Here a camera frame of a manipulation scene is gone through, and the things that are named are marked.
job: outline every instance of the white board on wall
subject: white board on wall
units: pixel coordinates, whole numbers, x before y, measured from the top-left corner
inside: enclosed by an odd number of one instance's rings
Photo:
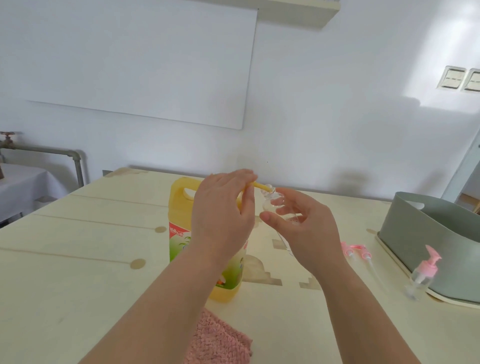
[[[255,24],[186,0],[2,0],[0,93],[241,129]]]

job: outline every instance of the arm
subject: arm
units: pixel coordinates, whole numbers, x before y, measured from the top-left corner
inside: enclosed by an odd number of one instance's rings
[[[250,170],[211,175],[195,194],[192,242],[80,364],[182,363],[201,310],[255,221]]]
[[[322,286],[343,363],[420,364],[345,260],[330,209],[298,191],[276,190],[286,198],[277,213],[301,213],[301,224],[293,225],[271,212],[262,212],[260,218],[287,239],[295,257]]]

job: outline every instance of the wall shelf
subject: wall shelf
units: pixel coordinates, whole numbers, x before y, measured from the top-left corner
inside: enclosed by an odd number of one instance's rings
[[[336,0],[200,0],[258,9],[258,19],[275,23],[323,28],[340,11]]]

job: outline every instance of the person's right hand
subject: person's right hand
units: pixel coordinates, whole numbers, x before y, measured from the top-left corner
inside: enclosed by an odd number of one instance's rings
[[[301,192],[282,187],[276,188],[276,191],[285,196],[285,206],[278,208],[277,214],[301,214],[298,216],[300,225],[294,225],[268,211],[260,214],[262,221],[288,241],[295,258],[315,276],[322,278],[328,275],[328,270],[341,268],[346,260],[330,209]]]

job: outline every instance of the light switch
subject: light switch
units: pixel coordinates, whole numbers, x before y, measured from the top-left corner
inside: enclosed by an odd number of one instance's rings
[[[480,70],[473,70],[467,79],[465,90],[480,92]]]
[[[440,81],[439,87],[457,89],[462,84],[465,77],[466,69],[447,66],[443,77]]]

